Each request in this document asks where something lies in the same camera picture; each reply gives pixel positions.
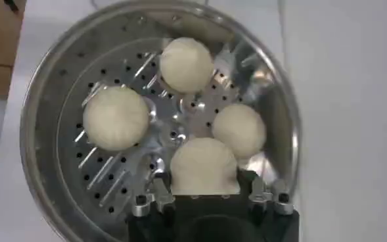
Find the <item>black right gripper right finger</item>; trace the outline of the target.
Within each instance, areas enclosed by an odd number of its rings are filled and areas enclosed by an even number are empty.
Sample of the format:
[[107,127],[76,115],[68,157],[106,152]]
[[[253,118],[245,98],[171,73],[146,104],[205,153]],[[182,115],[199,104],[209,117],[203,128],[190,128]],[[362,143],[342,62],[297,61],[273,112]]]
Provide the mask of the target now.
[[239,169],[239,185],[241,216],[263,216],[269,209],[280,216],[292,216],[294,213],[294,205],[281,201],[255,171]]

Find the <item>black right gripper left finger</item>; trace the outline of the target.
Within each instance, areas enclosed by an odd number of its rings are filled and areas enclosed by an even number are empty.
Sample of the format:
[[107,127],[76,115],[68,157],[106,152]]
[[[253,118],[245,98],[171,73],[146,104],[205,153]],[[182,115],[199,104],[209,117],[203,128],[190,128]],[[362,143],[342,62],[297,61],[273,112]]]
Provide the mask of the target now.
[[160,214],[175,210],[175,196],[170,191],[169,172],[153,172],[147,177],[139,177],[133,186],[131,213],[134,217],[148,216],[155,208]]

